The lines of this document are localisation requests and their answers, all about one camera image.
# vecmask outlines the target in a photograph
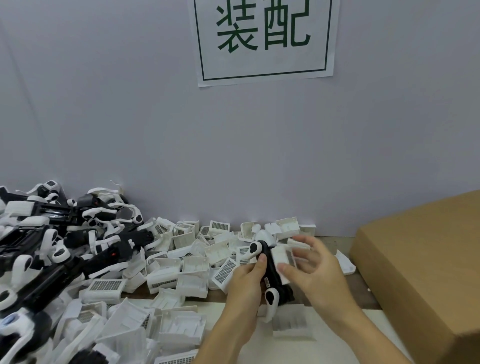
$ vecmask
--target paper sign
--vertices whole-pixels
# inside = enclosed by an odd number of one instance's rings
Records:
[[[188,0],[198,85],[333,75],[340,0]]]

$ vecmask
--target person's left hand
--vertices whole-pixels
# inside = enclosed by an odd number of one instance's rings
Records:
[[[262,299],[260,282],[267,268],[267,257],[260,254],[256,264],[240,266],[233,272],[228,286],[227,303],[219,319],[225,325],[234,325],[241,346],[252,337],[257,326],[257,312]]]

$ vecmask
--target gray wall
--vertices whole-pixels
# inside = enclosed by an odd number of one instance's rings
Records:
[[[2,0],[2,182],[113,179],[146,216],[353,235],[478,187],[479,13],[344,1],[334,77],[199,89],[185,0]]]

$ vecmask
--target chinese character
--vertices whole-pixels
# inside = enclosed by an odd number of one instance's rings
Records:
[[[297,14],[292,14],[292,34],[291,34],[291,44],[292,47],[306,46],[310,42],[310,36],[307,34],[306,38],[302,42],[295,41],[295,21],[297,18],[302,18],[309,15],[310,10],[310,0],[305,0],[305,12],[299,12]]]
[[[265,49],[268,49],[270,44],[283,44],[285,48],[287,46],[287,33],[288,33],[288,5],[282,5],[282,0],[271,0],[272,4],[269,8],[265,8]],[[279,32],[270,32],[269,29],[273,29],[275,22],[275,11],[277,18],[277,25],[283,27],[283,30]]]
[[[288,5],[282,5],[282,0],[270,0],[271,6],[265,8],[265,49],[272,44],[283,44],[283,47],[287,47],[288,37]],[[295,25],[297,18],[309,16],[310,0],[305,0],[305,11],[292,14],[292,30],[290,43],[292,47],[306,46],[310,42],[310,35],[307,34],[306,38],[302,42],[295,41]],[[275,14],[277,20],[277,26],[281,27],[280,31],[271,31],[275,23]]]
[[[255,15],[247,15],[247,9],[255,8],[256,4],[247,4],[246,0],[241,0],[241,5],[235,5],[233,7],[233,10],[242,10],[242,15],[236,17],[236,21],[240,22],[242,20],[253,20],[255,19]],[[217,11],[223,15],[225,10],[223,10],[220,6],[217,7]],[[250,43],[250,41],[254,38],[252,33],[258,32],[258,28],[248,28],[248,29],[240,29],[237,23],[232,24],[232,10],[231,10],[231,5],[230,5],[230,0],[227,0],[227,14],[220,19],[216,25],[221,26],[225,21],[228,22],[229,26],[234,27],[234,30],[229,30],[226,32],[217,32],[217,36],[230,36],[230,38],[223,43],[222,45],[218,46],[219,49],[223,49],[227,44],[228,44],[228,51],[232,53],[235,51],[239,45],[235,44],[233,45],[233,41],[235,38],[238,38],[241,44],[244,45],[244,47],[251,49],[251,50],[257,50],[257,46],[253,46]],[[247,39],[243,39],[241,34],[242,33],[250,33]]]

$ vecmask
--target cardboard box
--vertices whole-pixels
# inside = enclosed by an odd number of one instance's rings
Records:
[[[417,364],[480,363],[480,191],[362,226],[350,256]]]

